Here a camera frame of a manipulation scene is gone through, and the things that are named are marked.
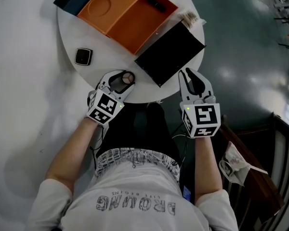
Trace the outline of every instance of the orange tray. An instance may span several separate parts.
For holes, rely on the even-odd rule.
[[[90,0],[78,17],[136,54],[178,8],[169,0],[156,1],[164,12],[147,0]]]

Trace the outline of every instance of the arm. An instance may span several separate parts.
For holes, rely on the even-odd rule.
[[[54,179],[74,190],[74,183],[79,176],[83,157],[86,153],[97,123],[90,118],[84,118],[78,128],[62,147],[52,161],[46,179]]]
[[[195,203],[203,195],[223,189],[214,151],[209,137],[195,142]]]

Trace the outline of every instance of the gray floor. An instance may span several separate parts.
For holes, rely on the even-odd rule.
[[[192,0],[204,25],[206,49],[200,73],[213,86],[232,129],[260,126],[289,99],[289,26],[275,21],[259,0]],[[180,124],[180,95],[164,100],[170,131]]]

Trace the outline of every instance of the white t-shirt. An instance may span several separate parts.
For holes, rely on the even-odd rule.
[[[71,191],[45,180],[26,231],[237,231],[226,191],[202,196],[196,207],[182,198],[175,177],[163,165],[131,161],[113,164],[73,201]]]

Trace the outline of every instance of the black square device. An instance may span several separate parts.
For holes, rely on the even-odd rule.
[[[161,87],[205,46],[179,22],[135,62]]]
[[[93,51],[85,48],[79,48],[76,52],[75,63],[88,66],[91,63]]]

